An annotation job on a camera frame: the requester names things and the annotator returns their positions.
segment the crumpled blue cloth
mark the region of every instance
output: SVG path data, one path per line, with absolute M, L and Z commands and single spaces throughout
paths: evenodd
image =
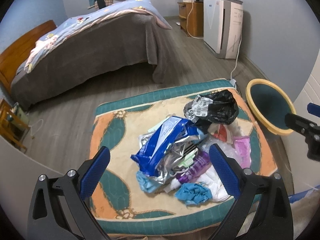
M 198 205 L 212 198 L 211 191 L 195 183 L 184 183 L 175 194 L 178 200 L 182 200 L 186 205 Z
M 137 171 L 136 178 L 139 183 L 140 189 L 147 193 L 152 193 L 161 186 L 160 183 L 151 180 L 148 176 L 143 174 L 142 171 Z

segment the white air purifier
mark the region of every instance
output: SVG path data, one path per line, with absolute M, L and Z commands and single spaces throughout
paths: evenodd
M 239 0 L 204 0 L 204 43 L 217 58 L 236 58 L 242 32 Z

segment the floor mat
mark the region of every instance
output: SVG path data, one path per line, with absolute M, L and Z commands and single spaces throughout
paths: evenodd
M 234 202 L 207 202 L 186 207 L 171 194 L 145 194 L 136 181 L 138 166 L 130 159 L 139 150 L 138 136 L 171 114 L 183 117 L 183 107 L 198 94 L 231 91 L 239 106 L 238 123 L 250 136 L 251 169 L 268 176 L 276 170 L 271 150 L 246 103 L 225 79 L 162 89 L 96 109 L 90 158 L 101 146 L 111 161 L 90 199 L 90 209 L 101 227 L 111 235 L 185 234 L 217 224 Z

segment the black plastic bag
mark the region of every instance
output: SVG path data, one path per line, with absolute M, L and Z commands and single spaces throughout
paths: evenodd
M 184 114 L 196 126 L 197 123 L 204 125 L 203 129 L 205 129 L 208 122 L 199 122 L 200 120 L 231 124 L 238 116 L 239 108 L 232 93 L 229 90 L 223 90 L 205 96 L 198 95 L 193 102 L 186 104 Z

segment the wooden headboard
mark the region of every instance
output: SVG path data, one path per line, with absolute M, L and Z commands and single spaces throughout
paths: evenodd
M 56 28 L 53 20 L 42 23 L 22 35 L 0 54 L 0 82 L 10 93 L 10 86 L 19 66 L 28 59 L 36 41 Z

